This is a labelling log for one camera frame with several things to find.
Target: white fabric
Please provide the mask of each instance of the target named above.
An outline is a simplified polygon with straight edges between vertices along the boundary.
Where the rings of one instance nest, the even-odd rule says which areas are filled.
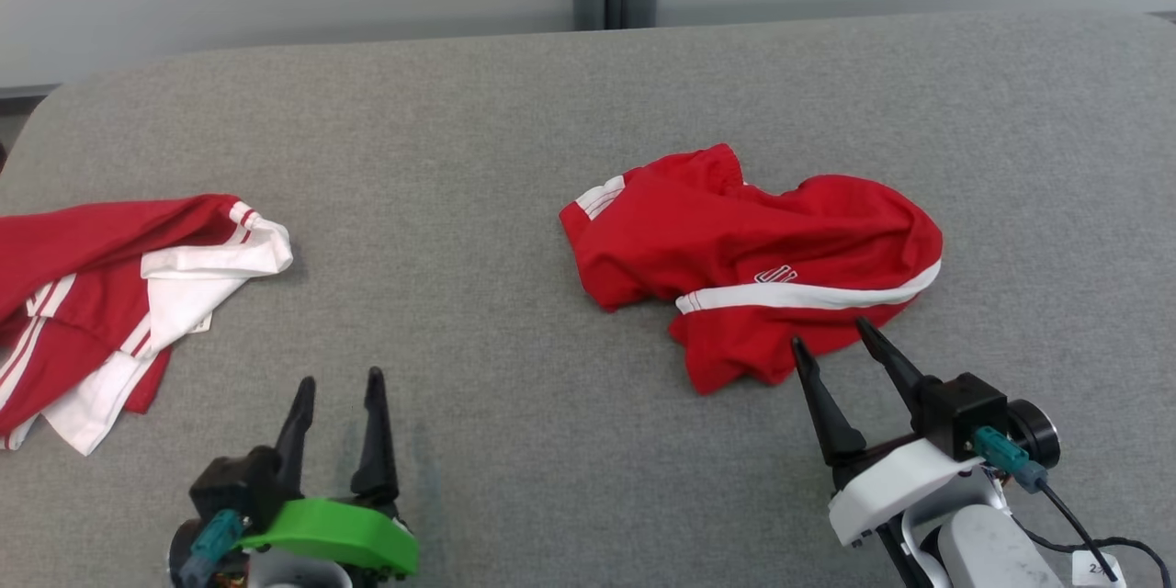
[[[730,287],[710,287],[690,292],[690,294],[679,296],[675,303],[683,315],[697,310],[737,306],[844,310],[844,308],[906,303],[935,281],[935,278],[940,275],[941,262],[934,262],[923,273],[894,289],[838,289],[794,282],[736,283],[736,286]]]
[[[596,216],[600,215],[604,208],[608,208],[609,203],[613,203],[624,191],[624,178],[621,174],[613,179],[608,179],[603,185],[599,187],[592,187],[584,191],[583,195],[576,198],[576,203],[580,208],[583,208],[584,215],[588,216],[589,221],[595,221]]]
[[[233,208],[239,227],[223,246],[143,254],[140,275],[147,279],[148,316],[102,367],[41,412],[79,453],[89,455],[106,439],[160,350],[195,328],[248,279],[279,274],[294,261],[286,228],[250,212],[243,203]],[[31,423],[18,429],[18,446]]]

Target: black cable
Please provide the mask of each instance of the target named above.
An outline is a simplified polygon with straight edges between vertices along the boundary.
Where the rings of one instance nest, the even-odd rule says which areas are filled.
[[[1090,549],[1090,553],[1095,555],[1095,560],[1098,561],[1100,566],[1102,566],[1103,573],[1107,575],[1107,579],[1110,579],[1111,583],[1118,581],[1118,577],[1115,576],[1115,572],[1110,569],[1110,563],[1107,562],[1107,559],[1104,557],[1104,555],[1102,555],[1102,552],[1095,544],[1095,541],[1090,539],[1090,534],[1087,533],[1085,528],[1083,528],[1082,522],[1078,521],[1078,517],[1074,516],[1074,513],[1070,512],[1070,508],[1067,508],[1065,503],[1063,503],[1062,500],[1057,496],[1057,494],[1054,493],[1054,488],[1051,488],[1043,477],[1037,480],[1037,487],[1041,488],[1042,494],[1044,494],[1045,496],[1049,497],[1050,501],[1053,501],[1054,506],[1056,506],[1058,512],[1062,513],[1062,516],[1064,516],[1067,521],[1070,521],[1070,526],[1074,527],[1074,530],[1078,532],[1078,537],[1081,537],[1082,541],[1087,543],[1087,549]]]
[[[1088,548],[1084,544],[1055,544],[1054,542],[1050,542],[1049,540],[1045,540],[1041,535],[1037,535],[1033,530],[1025,528],[1025,526],[1021,523],[1021,521],[1018,521],[1017,517],[1013,517],[1013,521],[1015,521],[1017,526],[1021,527],[1021,530],[1025,532],[1025,535],[1029,536],[1029,540],[1033,540],[1034,544],[1037,544],[1038,547],[1045,547],[1050,552],[1057,552],[1060,554],[1073,554],[1074,552]],[[1171,574],[1168,573],[1168,564],[1164,563],[1164,560],[1160,557],[1160,554],[1157,554],[1155,549],[1148,547],[1143,542],[1140,542],[1138,540],[1131,540],[1129,537],[1118,537],[1118,536],[1103,537],[1101,540],[1091,540],[1091,542],[1094,542],[1094,546],[1100,549],[1103,547],[1131,547],[1143,552],[1143,554],[1150,555],[1151,560],[1156,561],[1156,564],[1160,567],[1160,580],[1163,581],[1164,588],[1172,588],[1172,577]]]

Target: embroidered logo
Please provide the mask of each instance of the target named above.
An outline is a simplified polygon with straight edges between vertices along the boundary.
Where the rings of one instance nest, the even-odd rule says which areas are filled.
[[[761,270],[755,274],[755,282],[788,282],[796,280],[799,274],[788,265],[782,265],[775,269]]]

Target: round black motor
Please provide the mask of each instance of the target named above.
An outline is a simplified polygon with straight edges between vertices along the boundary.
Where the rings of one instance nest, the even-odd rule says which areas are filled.
[[[1062,459],[1057,428],[1044,412],[1025,400],[1009,402],[1009,437],[1029,459],[1051,469]]]

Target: gray fabric surface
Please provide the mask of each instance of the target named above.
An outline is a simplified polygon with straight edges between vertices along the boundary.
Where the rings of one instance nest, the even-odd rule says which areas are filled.
[[[256,48],[65,86],[0,214],[227,192],[289,228],[296,262],[185,340],[152,412],[92,457],[45,425],[0,456],[0,583],[160,584],[188,485],[273,442],[305,374],[305,487],[343,494],[379,365],[413,586],[898,586],[876,541],[837,546],[795,380],[697,396],[671,303],[608,315],[579,286],[563,203],[717,141],[768,191],[848,173],[927,208],[943,273],[888,335],[1041,405],[1091,533],[1176,560],[1174,107],[1176,31],[1122,14]],[[903,432],[861,346],[822,365],[870,441]],[[1010,499],[1075,540],[1041,496]]]

